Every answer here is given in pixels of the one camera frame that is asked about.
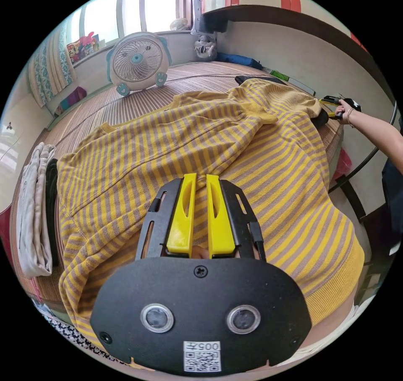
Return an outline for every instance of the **bed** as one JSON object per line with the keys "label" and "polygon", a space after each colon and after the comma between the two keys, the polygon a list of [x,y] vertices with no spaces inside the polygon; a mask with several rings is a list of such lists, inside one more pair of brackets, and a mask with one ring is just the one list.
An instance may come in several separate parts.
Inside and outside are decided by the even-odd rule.
{"label": "bed", "polygon": [[[86,99],[71,110],[59,121],[54,128],[43,133],[36,144],[45,142],[57,146],[55,158],[60,158],[72,152],[79,142],[103,122],[117,125],[137,118],[172,101],[174,95],[194,90],[226,92],[237,87],[235,77],[238,75],[269,76],[256,69],[221,62],[191,63],[172,67],[168,70],[168,80],[164,87],[152,87],[147,90],[132,93],[122,98],[115,87],[110,87],[99,94]],[[343,129],[337,121],[329,122],[319,129],[319,134],[326,149],[330,167],[330,177],[333,176],[343,140]],[[55,229],[59,261],[49,277],[39,277],[27,280],[21,271],[16,251],[16,204],[19,192],[17,184],[10,218],[10,242],[16,275],[25,292],[34,300],[45,303],[63,321],[70,322],[59,294],[58,281],[63,272],[63,243],[60,238],[60,222],[58,220],[58,201],[55,207]]]}

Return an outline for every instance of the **yellow striped sweater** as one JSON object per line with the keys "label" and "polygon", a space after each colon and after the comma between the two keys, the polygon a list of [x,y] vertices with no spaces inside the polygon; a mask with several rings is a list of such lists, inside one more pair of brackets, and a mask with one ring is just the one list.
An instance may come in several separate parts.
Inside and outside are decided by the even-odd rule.
{"label": "yellow striped sweater", "polygon": [[190,92],[120,127],[101,125],[58,161],[65,270],[60,293],[74,326],[89,324],[98,290],[131,262],[149,203],[166,182],[198,173],[194,244],[207,248],[205,175],[241,187],[262,228],[267,261],[300,286],[313,325],[352,292],[364,253],[329,199],[329,168],[310,121],[319,102],[251,79],[227,93]]}

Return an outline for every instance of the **qr code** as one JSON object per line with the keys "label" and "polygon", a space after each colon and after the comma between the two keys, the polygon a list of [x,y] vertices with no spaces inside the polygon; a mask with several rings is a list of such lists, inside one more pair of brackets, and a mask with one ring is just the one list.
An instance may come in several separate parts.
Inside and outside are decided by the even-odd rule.
{"label": "qr code", "polygon": [[193,373],[221,371],[220,342],[184,342],[183,366]]}

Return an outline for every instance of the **bracelet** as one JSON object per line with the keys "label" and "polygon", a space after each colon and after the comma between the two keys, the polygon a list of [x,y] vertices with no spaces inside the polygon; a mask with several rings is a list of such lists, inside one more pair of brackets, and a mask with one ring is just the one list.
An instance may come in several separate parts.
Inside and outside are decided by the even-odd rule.
{"label": "bracelet", "polygon": [[348,110],[348,112],[347,112],[347,122],[348,122],[348,124],[354,129],[354,126],[350,123],[350,114],[351,114],[351,112],[353,111],[353,109],[354,108],[350,108],[349,110]]}

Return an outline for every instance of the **stuffed toy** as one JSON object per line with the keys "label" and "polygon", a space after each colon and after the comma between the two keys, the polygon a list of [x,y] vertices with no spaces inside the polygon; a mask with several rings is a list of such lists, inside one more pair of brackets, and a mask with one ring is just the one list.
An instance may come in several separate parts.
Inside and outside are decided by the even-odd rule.
{"label": "stuffed toy", "polygon": [[194,43],[196,57],[201,62],[211,62],[217,57],[217,43],[215,39],[208,35],[200,35]]}

